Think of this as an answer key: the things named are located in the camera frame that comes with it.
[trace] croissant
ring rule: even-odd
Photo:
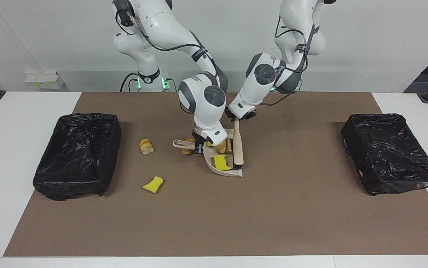
[[[194,139],[187,139],[186,142],[195,143],[196,141]],[[185,156],[192,156],[192,154],[194,154],[194,150],[183,149],[183,155],[185,155]]]
[[[154,152],[154,146],[148,139],[142,140],[139,143],[139,148],[144,155]]]
[[[232,139],[227,139],[227,148],[225,149],[225,152],[226,153],[230,153],[230,154],[233,153],[233,150],[232,150]]]
[[[223,141],[221,144],[215,146],[217,153],[219,154],[225,154],[225,151],[227,150],[227,140]]]

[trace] wooden handle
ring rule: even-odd
[[[233,150],[234,150],[234,164],[238,166],[243,165],[243,148],[242,148],[242,137],[240,131],[239,119],[234,121],[234,138],[233,138]]]

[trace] brush handle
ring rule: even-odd
[[[243,165],[243,148],[242,148],[242,137],[240,131],[239,119],[234,121],[234,137],[232,141],[234,151],[234,164],[238,166]]]
[[[180,141],[180,140],[174,140],[173,146],[180,149],[188,149],[188,150],[196,149],[195,143],[190,143],[190,142]]]

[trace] white wall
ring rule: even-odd
[[[173,12],[234,91],[252,56],[280,56],[273,41],[280,2],[173,0]],[[58,71],[69,90],[117,90],[135,66],[112,44],[113,17],[111,0],[0,0],[0,88],[28,90],[24,72],[40,69]],[[321,28],[328,46],[309,58],[303,90],[402,92],[428,65],[428,0],[339,0],[326,7]],[[156,55],[176,80],[197,71],[182,52]]]

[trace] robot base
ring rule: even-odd
[[[169,81],[167,81],[168,73],[163,71],[161,68],[160,71],[161,74],[152,83],[146,83],[142,79],[138,78],[137,91],[155,93],[171,92]]]

